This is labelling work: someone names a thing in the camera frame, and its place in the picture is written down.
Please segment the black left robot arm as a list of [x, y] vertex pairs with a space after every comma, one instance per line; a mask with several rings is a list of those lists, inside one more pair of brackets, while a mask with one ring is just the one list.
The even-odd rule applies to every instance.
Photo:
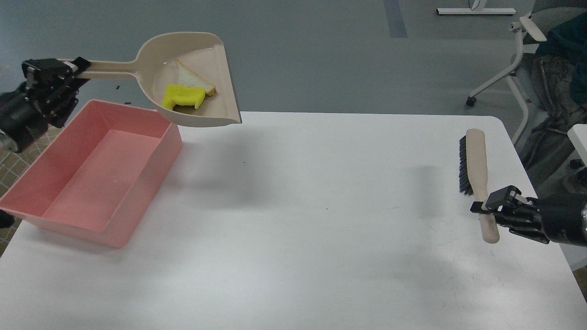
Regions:
[[48, 131], [62, 128], [79, 103], [76, 96], [88, 81], [81, 78], [90, 61], [29, 59], [22, 63], [25, 81], [1, 94], [0, 144], [21, 153]]

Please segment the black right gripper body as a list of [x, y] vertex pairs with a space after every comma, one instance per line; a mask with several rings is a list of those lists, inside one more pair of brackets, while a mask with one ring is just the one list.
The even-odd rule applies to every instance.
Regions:
[[540, 242], [585, 246], [585, 195], [523, 197], [515, 186], [489, 194], [486, 210], [510, 233]]

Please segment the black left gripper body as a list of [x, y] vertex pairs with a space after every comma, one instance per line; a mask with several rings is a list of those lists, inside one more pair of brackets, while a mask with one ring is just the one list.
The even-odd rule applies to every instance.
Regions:
[[79, 103], [69, 60], [29, 59], [22, 71], [25, 81], [1, 94], [0, 144], [13, 153], [29, 148], [50, 126], [62, 128]]

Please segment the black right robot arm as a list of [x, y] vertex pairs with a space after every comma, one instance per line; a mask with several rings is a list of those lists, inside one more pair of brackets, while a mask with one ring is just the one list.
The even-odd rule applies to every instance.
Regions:
[[585, 194], [554, 193], [545, 198], [523, 197], [516, 186], [492, 192], [486, 201], [474, 201], [470, 211], [491, 215], [498, 226], [535, 242], [585, 247]]

